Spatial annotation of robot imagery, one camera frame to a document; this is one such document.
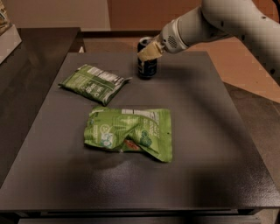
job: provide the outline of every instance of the crumpled snack bag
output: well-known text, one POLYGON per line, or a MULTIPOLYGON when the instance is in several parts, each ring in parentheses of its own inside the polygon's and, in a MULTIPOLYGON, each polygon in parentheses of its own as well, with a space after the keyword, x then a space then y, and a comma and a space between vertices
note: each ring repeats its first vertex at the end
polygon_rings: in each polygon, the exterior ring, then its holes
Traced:
POLYGON ((172 124, 168 109, 96 107, 89 114, 85 144, 107 151, 146 151, 172 161, 172 124))
POLYGON ((124 79, 95 66, 84 65, 59 86, 106 106, 130 79, 124 79))

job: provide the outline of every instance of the nutrition label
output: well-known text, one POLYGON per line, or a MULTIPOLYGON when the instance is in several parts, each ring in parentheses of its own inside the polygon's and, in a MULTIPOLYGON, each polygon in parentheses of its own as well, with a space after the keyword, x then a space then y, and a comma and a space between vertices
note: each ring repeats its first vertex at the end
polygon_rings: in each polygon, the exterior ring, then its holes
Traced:
POLYGON ((122 109, 123 115, 138 115, 138 116, 145 116, 152 120, 154 120, 157 124, 159 122, 159 116, 158 113, 155 111, 143 111, 143 110, 137 110, 137 109, 122 109))

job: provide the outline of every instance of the can lid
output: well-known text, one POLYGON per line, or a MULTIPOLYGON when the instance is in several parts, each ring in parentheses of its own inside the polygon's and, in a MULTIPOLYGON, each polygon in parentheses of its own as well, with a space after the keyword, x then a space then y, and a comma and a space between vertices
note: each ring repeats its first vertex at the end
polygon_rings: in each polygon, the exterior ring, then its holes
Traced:
POLYGON ((140 38, 139 43, 143 46, 147 46, 152 41, 152 37, 140 38))

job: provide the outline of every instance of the black can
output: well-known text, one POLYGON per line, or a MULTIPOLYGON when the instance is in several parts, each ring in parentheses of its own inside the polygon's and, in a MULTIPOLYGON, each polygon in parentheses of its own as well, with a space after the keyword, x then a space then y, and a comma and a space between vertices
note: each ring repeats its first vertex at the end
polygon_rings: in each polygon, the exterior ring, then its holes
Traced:
MULTIPOLYGON (((152 38, 150 37, 141 38, 137 46, 138 52, 140 52, 143 48, 145 48, 151 41, 152 38)), ((158 62, 157 59, 152 59, 152 60, 147 60, 145 62, 142 62, 138 58, 138 74, 140 78, 150 79, 152 76, 154 76, 155 73, 157 72, 157 62, 158 62)))

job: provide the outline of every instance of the snack bag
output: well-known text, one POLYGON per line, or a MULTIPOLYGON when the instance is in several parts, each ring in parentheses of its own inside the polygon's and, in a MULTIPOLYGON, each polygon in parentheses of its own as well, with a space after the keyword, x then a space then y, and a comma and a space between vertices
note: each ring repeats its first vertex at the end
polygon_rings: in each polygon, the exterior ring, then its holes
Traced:
POLYGON ((168 109, 97 107, 89 114, 85 144, 108 151, 146 151, 172 161, 172 125, 168 109))
POLYGON ((106 106, 130 79, 124 79, 94 66, 84 65, 59 86, 106 106))

